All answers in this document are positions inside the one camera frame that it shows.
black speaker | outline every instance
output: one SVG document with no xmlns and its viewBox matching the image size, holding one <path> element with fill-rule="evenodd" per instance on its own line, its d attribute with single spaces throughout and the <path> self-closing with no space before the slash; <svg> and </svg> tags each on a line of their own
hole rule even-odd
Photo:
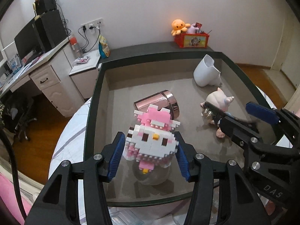
<svg viewBox="0 0 300 225">
<path fill-rule="evenodd" d="M 57 9 L 55 0 L 37 0 L 34 3 L 37 15 Z"/>
<path fill-rule="evenodd" d="M 34 21 L 33 27 L 44 52 L 50 51 L 67 37 L 58 10 L 42 14 Z"/>
</svg>

rose gold container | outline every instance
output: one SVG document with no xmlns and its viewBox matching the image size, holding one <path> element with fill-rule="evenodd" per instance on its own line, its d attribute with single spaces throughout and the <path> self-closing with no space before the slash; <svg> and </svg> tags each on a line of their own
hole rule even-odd
<svg viewBox="0 0 300 225">
<path fill-rule="evenodd" d="M 163 107 L 169 109 L 172 119 L 176 119 L 179 116 L 178 103 L 173 94 L 168 90 L 158 92 L 154 95 L 136 101 L 134 103 L 134 107 L 136 110 L 145 113 L 150 104 L 158 106 L 158 110 L 162 109 Z"/>
</svg>

computer monitor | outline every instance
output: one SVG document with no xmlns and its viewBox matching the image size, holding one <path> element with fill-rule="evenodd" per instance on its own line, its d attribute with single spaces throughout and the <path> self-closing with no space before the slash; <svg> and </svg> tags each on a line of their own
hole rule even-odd
<svg viewBox="0 0 300 225">
<path fill-rule="evenodd" d="M 28 24 L 26 24 L 15 37 L 15 44 L 21 60 L 32 50 L 35 50 L 35 54 L 39 54 L 42 51 L 32 26 L 34 21 L 35 20 L 32 19 Z"/>
</svg>

drawer handle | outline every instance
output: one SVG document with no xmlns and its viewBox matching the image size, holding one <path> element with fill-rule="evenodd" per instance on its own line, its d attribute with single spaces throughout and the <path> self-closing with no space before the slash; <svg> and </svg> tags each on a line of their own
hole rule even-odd
<svg viewBox="0 0 300 225">
<path fill-rule="evenodd" d="M 40 81 L 40 84 L 45 83 L 48 80 L 48 78 L 46 78 L 44 81 Z"/>
<path fill-rule="evenodd" d="M 51 103 L 52 103 L 53 106 L 55 106 L 55 105 L 53 104 L 53 101 L 51 101 Z M 57 106 L 55 106 L 55 107 L 58 108 Z"/>
</svg>

power outlet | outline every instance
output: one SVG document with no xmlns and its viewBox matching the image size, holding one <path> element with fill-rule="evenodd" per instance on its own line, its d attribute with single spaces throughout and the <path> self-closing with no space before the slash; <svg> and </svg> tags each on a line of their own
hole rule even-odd
<svg viewBox="0 0 300 225">
<path fill-rule="evenodd" d="M 104 25 L 104 23 L 103 23 L 103 18 L 100 18 L 100 19 L 96 19 L 96 20 L 87 22 L 87 23 L 81 25 L 81 27 L 85 25 L 86 28 L 88 29 L 90 24 L 94 24 L 95 27 L 103 26 L 103 25 Z"/>
</svg>

